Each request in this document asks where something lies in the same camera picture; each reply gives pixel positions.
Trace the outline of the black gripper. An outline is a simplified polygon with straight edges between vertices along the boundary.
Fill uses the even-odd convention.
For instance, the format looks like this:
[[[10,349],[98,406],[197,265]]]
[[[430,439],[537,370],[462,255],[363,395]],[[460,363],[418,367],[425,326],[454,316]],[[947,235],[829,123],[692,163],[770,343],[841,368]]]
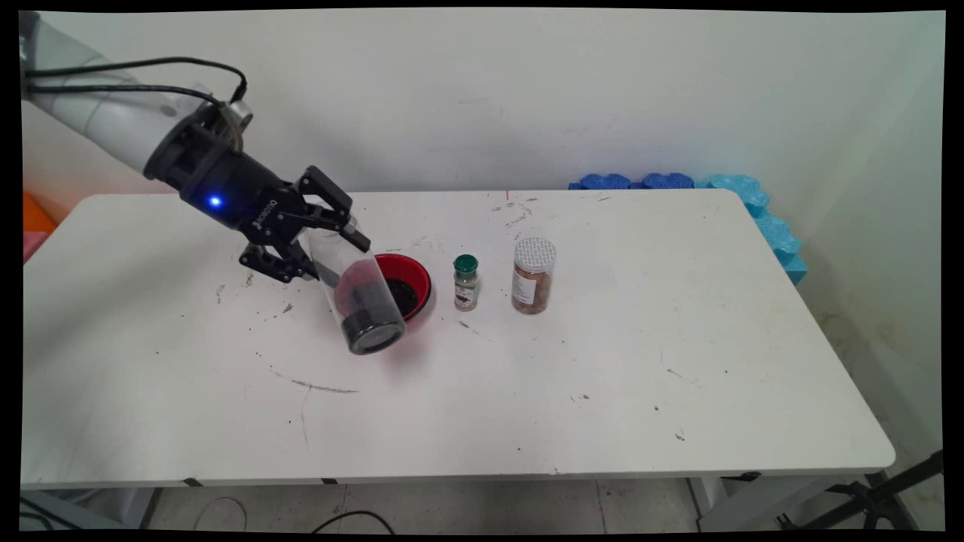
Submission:
[[[334,231],[362,253],[371,241],[352,216],[352,198],[320,168],[310,166],[299,182],[283,181],[231,140],[211,130],[218,112],[190,114],[179,121],[145,165],[145,177],[175,189],[183,202],[250,242],[239,263],[278,282],[319,280],[316,265],[299,240],[274,248],[254,243],[290,243],[290,227]]]

